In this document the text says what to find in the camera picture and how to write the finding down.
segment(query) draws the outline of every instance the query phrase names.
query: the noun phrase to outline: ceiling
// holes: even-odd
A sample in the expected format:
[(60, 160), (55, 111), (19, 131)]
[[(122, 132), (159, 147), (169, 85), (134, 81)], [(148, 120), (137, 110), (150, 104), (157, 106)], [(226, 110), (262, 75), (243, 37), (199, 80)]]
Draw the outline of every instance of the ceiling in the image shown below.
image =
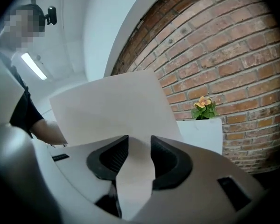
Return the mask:
[[(31, 0), (15, 0), (12, 6), (28, 3)], [(36, 0), (36, 3), (45, 14), (49, 6), (55, 6), (57, 24), (46, 25), (44, 36), (35, 38), (28, 45), (28, 51), (34, 60), (37, 55), (40, 56), (41, 59), (36, 64), (48, 77), (47, 80), (42, 81), (37, 77), (21, 60), (21, 54), (13, 58), (19, 74), (31, 88), (84, 72), (82, 35), (88, 0)]]

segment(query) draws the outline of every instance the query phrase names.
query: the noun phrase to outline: black plastic part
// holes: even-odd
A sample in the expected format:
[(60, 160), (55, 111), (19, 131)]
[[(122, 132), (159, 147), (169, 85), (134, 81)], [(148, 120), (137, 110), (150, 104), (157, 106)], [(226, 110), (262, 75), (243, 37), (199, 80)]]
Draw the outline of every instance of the black plastic part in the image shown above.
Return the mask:
[(67, 159), (69, 158), (69, 156), (67, 154), (60, 154), (57, 156), (53, 156), (52, 159), (54, 160), (54, 162), (60, 161), (62, 159)]
[(154, 162), (153, 190), (173, 189), (191, 173), (193, 162), (184, 151), (151, 136), (151, 158)]
[(104, 211), (121, 218), (121, 209), (117, 197), (115, 181), (112, 182), (109, 194), (101, 197), (95, 204)]
[(103, 180), (115, 180), (128, 156), (129, 136), (93, 151), (86, 160), (87, 167), (96, 177)]
[(53, 6), (50, 6), (48, 8), (48, 15), (49, 15), (49, 21), (51, 24), (55, 25), (57, 23), (57, 14), (56, 14), (56, 8)]
[(218, 182), (236, 211), (241, 210), (251, 202), (230, 177), (220, 178)]

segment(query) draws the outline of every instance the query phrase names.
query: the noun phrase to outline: fluorescent light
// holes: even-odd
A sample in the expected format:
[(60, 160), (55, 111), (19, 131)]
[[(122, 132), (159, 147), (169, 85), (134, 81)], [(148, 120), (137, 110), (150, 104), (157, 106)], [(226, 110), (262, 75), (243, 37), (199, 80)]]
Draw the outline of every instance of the fluorescent light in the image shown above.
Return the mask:
[(33, 72), (35, 74), (37, 74), (37, 76), (40, 79), (42, 79), (42, 80), (47, 79), (45, 74), (43, 74), (43, 72), (38, 68), (38, 66), (35, 64), (35, 62), (32, 60), (32, 58), (30, 57), (30, 55), (28, 53), (25, 53), (25, 54), (21, 55), (21, 58), (31, 68), (31, 70), (33, 70)]

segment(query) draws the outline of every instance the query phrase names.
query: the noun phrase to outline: white planter box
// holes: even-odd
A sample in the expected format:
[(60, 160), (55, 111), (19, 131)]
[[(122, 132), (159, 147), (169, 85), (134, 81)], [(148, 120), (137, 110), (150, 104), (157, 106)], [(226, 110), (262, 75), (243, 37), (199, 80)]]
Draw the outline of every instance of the white planter box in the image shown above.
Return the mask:
[(178, 121), (177, 124), (185, 143), (222, 154), (221, 119)]

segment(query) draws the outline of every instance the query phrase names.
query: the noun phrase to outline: paper sheet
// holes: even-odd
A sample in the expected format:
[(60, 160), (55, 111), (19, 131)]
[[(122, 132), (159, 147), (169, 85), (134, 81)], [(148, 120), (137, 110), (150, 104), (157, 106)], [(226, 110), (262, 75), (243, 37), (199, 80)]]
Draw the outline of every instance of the paper sheet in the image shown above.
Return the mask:
[(23, 87), (0, 59), (0, 125), (9, 124), (23, 93)]
[(50, 99), (69, 146), (119, 135), (135, 137), (116, 178), (123, 218), (130, 220), (152, 192), (150, 136), (182, 140), (174, 115), (152, 70), (107, 77)]

